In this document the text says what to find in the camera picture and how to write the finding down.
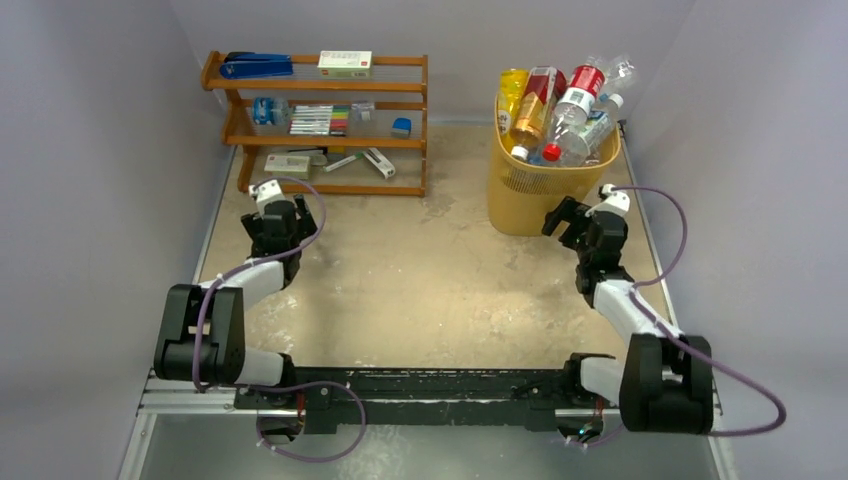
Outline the yellow mesh waste bin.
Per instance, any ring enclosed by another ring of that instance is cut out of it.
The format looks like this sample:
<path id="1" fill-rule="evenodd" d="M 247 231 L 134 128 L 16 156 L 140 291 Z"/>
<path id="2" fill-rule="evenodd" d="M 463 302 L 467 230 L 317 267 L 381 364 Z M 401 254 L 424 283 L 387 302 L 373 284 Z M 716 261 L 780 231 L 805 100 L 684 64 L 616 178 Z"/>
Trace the yellow mesh waste bin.
<path id="1" fill-rule="evenodd" d="M 545 215 L 564 197 L 583 201 L 598 191 L 621 147 L 620 131 L 614 130 L 600 146 L 598 164 L 574 168 L 533 166 L 509 154 L 494 126 L 486 188 L 490 224 L 505 235 L 540 236 Z"/>

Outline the yellow plastic bottle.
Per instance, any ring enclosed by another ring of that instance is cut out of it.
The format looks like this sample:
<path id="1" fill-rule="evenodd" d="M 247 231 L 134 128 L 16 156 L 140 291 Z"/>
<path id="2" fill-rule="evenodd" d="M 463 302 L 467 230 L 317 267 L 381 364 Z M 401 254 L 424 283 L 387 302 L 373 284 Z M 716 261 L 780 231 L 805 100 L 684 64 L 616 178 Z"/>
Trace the yellow plastic bottle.
<path id="1" fill-rule="evenodd" d="M 522 101 L 528 76 L 529 71 L 525 69 L 508 69 L 500 75 L 496 126 L 501 144 L 507 152 L 510 152 L 514 145 L 510 131 Z"/>

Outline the amber bottle red gold label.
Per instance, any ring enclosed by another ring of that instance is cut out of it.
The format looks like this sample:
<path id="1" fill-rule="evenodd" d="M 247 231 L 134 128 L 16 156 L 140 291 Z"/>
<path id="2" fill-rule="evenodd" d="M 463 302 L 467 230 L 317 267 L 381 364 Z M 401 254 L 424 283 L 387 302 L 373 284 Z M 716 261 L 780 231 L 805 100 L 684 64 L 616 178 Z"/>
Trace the amber bottle red gold label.
<path id="1" fill-rule="evenodd" d="M 566 85 L 565 74 L 556 67 L 537 66 L 530 70 L 509 130 L 513 158 L 527 162 L 545 138 L 552 105 L 562 97 Z"/>

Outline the clear bottle blue white label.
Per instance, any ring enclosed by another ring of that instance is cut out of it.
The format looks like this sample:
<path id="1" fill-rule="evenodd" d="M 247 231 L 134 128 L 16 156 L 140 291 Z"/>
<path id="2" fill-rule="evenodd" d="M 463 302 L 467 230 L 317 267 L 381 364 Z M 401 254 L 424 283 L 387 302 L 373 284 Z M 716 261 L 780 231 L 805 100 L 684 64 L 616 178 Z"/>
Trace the clear bottle blue white label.
<path id="1" fill-rule="evenodd" d="M 586 162 L 598 163 L 600 146 L 617 128 L 619 111 L 624 104 L 620 94 L 603 94 L 587 117 L 586 122 L 574 130 L 568 144 L 568 166 L 581 166 Z"/>

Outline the clear bottle red label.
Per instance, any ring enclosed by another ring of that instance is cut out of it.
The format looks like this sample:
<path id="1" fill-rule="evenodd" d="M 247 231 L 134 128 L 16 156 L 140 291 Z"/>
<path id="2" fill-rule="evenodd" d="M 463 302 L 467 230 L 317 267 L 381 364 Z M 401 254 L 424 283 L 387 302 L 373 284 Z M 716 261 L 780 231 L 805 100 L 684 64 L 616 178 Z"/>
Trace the clear bottle red label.
<path id="1" fill-rule="evenodd" d="M 541 153 L 544 166 L 577 167 L 588 156 L 579 132 L 606 82 L 605 64 L 602 57 L 590 56 L 573 70 L 566 90 L 552 112 L 548 137 Z"/>

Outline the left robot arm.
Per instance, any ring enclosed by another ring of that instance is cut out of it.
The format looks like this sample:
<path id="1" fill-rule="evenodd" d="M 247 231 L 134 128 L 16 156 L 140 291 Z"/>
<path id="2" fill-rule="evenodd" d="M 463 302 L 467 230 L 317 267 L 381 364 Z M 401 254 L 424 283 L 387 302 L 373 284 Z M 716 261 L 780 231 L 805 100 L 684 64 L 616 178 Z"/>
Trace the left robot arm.
<path id="1" fill-rule="evenodd" d="M 293 360 L 285 353 L 248 347 L 245 316 L 290 286 L 304 246 L 320 228 L 301 194 L 260 202 L 241 223 L 252 241 L 243 265 L 212 281 L 169 289 L 153 368 L 162 380 L 191 381 L 201 390 L 258 387 L 272 408 L 284 409 L 298 395 Z"/>

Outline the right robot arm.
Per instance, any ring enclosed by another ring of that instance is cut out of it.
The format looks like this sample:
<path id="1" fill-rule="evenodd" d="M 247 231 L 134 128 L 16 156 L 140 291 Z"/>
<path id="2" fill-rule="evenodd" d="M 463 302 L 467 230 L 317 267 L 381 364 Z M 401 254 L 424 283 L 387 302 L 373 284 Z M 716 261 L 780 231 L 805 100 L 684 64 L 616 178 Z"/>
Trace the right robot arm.
<path id="1" fill-rule="evenodd" d="M 558 240 L 577 255 L 576 290 L 628 344 L 623 360 L 572 354 L 561 392 L 576 407 L 597 397 L 617 405 L 631 432 L 705 435 L 714 421 L 711 346 L 669 324 L 635 291 L 620 263 L 628 209 L 628 197 L 613 192 L 595 206 L 567 196 L 545 216 L 546 236 L 567 225 Z"/>

